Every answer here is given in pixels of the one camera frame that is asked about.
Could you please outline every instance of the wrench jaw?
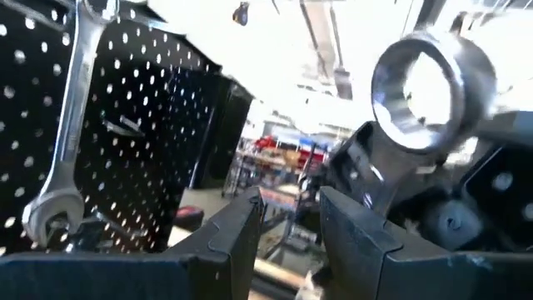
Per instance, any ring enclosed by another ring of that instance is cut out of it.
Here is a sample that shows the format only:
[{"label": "wrench jaw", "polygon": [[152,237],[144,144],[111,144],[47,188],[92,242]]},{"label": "wrench jaw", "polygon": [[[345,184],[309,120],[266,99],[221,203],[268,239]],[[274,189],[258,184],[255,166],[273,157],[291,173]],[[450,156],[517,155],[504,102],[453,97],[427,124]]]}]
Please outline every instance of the wrench jaw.
[{"label": "wrench jaw", "polygon": [[76,233],[83,220],[84,201],[76,188],[45,192],[33,199],[22,213],[26,234],[41,247],[50,240],[48,225],[59,214],[67,216],[69,234]]}]

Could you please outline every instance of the open-end wrench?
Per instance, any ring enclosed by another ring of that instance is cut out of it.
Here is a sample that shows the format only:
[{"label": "open-end wrench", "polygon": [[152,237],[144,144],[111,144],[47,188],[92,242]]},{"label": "open-end wrench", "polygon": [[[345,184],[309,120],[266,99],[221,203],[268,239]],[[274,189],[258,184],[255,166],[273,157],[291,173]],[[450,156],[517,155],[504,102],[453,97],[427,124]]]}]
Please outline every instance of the open-end wrench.
[{"label": "open-end wrench", "polygon": [[118,0],[107,0],[106,7],[91,2],[76,1],[76,31],[52,166],[41,192],[22,213],[27,235],[42,247],[48,244],[51,219],[65,214],[71,234],[79,229],[83,219],[84,201],[74,182],[74,167],[97,46],[119,9]]}]

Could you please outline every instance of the black pegboard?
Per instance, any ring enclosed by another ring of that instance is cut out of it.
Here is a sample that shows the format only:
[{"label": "black pegboard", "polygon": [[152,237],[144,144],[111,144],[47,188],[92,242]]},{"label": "black pegboard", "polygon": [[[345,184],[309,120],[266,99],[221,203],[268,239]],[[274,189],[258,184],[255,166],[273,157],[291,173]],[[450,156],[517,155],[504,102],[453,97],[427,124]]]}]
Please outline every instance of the black pegboard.
[{"label": "black pegboard", "polygon": [[[54,22],[66,20],[59,7],[38,10]],[[210,91],[219,82],[219,66],[183,36],[146,20],[123,6],[104,31],[76,166],[88,213],[98,209],[126,230],[148,230],[141,241],[106,230],[102,238],[123,252],[156,251],[166,243],[215,107]],[[72,51],[67,25],[58,32],[0,4],[0,253],[42,250],[24,236],[20,216],[52,161]],[[119,136],[102,124],[120,124],[121,116],[145,136]],[[65,242],[58,237],[51,247]]]}]

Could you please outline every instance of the wrench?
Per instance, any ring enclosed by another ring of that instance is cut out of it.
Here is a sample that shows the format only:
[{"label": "wrench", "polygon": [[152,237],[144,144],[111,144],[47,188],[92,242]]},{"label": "wrench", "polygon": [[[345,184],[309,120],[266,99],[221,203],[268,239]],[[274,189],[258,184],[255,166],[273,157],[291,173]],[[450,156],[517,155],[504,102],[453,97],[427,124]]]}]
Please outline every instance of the wrench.
[{"label": "wrench", "polygon": [[70,234],[82,223],[84,201],[74,182],[74,168],[97,46],[106,26],[117,18],[118,1],[107,0],[106,7],[96,7],[99,13],[89,0],[76,0],[76,29],[52,166],[40,193],[22,213],[27,235],[42,247],[48,244],[49,221],[58,214],[66,214]]}]

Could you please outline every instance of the black cabinet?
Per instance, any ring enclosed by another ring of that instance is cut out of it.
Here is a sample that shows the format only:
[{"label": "black cabinet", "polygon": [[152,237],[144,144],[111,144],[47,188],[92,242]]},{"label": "black cabinet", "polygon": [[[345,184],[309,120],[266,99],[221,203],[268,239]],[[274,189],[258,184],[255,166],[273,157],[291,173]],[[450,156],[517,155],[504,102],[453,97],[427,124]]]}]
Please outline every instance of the black cabinet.
[{"label": "black cabinet", "polygon": [[252,104],[253,96],[229,78],[222,78],[217,93],[219,101],[189,188],[221,188],[224,185]]}]

